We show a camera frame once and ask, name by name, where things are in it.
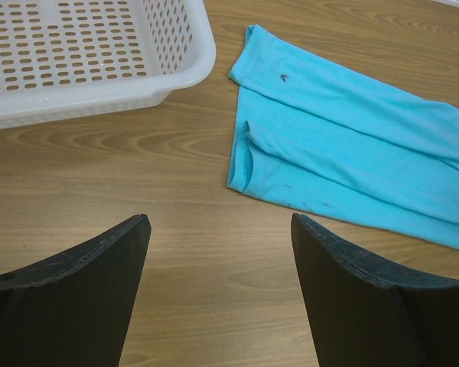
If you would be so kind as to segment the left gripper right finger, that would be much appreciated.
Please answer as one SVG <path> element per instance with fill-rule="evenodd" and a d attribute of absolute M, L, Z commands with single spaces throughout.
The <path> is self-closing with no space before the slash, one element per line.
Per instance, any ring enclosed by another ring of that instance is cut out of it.
<path fill-rule="evenodd" d="M 303 214 L 291 241 L 322 366 L 459 366 L 459 280 L 349 242 Z"/>

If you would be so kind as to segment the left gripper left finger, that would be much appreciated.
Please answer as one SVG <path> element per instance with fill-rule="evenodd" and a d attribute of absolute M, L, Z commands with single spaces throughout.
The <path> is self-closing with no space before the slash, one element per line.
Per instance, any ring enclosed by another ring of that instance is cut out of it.
<path fill-rule="evenodd" d="M 119 365 L 150 236 L 134 215 L 0 274 L 0 366 Z"/>

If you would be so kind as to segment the turquoise t shirt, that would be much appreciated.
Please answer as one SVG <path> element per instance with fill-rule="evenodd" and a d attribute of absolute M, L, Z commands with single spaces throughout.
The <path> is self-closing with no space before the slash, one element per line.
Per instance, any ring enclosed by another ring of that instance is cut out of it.
<path fill-rule="evenodd" d="M 251 25 L 227 184 L 247 196 L 459 250 L 459 109 Z"/>

